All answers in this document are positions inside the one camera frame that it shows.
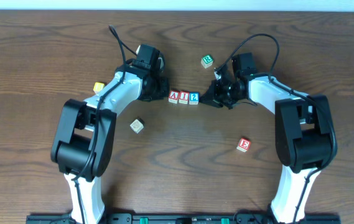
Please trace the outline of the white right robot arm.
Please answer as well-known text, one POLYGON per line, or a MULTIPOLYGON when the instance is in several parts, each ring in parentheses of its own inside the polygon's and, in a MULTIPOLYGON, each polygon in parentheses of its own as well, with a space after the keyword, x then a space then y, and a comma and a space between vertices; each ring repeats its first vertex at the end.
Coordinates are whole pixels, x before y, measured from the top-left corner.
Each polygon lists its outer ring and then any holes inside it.
POLYGON ((199 101, 216 108, 232 109, 238 101, 261 105, 274 114, 275 144, 282 164, 276 196, 258 223, 326 222, 306 218, 305 204, 312 185, 337 153, 328 99, 308 95, 283 85, 269 72, 258 72, 251 53, 232 58, 234 79, 225 65, 215 70, 215 79, 199 101))

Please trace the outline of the red letter A wooden block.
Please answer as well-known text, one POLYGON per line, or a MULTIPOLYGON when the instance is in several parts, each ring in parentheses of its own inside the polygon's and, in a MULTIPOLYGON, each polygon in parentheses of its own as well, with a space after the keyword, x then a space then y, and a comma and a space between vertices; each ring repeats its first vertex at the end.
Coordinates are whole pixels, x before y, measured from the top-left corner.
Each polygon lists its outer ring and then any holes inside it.
POLYGON ((169 103, 177 104, 179 102, 179 94, 179 91, 171 90, 168 97, 169 103))

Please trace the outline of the red letter I wooden block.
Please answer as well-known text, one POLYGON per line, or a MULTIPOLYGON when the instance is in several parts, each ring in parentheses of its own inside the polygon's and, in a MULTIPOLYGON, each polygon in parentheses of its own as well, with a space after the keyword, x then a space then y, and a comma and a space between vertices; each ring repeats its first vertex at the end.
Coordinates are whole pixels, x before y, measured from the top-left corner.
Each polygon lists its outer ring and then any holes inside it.
POLYGON ((181 91, 179 93, 179 103, 187 105, 189 103, 189 95, 190 95, 189 92, 181 91))

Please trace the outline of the blue number 2 wooden block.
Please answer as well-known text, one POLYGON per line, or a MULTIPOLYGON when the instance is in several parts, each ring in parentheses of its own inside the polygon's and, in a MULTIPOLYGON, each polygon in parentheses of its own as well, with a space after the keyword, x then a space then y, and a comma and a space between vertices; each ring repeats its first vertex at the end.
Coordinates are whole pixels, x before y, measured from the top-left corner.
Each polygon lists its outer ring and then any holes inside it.
POLYGON ((189 104, 197 105, 199 104, 199 93, 198 92, 190 92, 189 93, 189 104))

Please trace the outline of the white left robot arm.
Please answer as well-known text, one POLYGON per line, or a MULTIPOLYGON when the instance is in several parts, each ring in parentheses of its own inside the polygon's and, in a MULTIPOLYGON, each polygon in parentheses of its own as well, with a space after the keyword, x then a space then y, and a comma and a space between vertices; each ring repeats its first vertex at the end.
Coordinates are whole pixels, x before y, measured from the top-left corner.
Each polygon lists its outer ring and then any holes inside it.
POLYGON ((111 159, 116 119, 135 100, 150 102, 168 95, 164 66, 158 49, 141 44, 135 58, 124 59, 102 90, 83 101, 69 99, 64 104, 50 158, 70 187, 70 221, 101 221, 105 212, 101 176, 111 159))

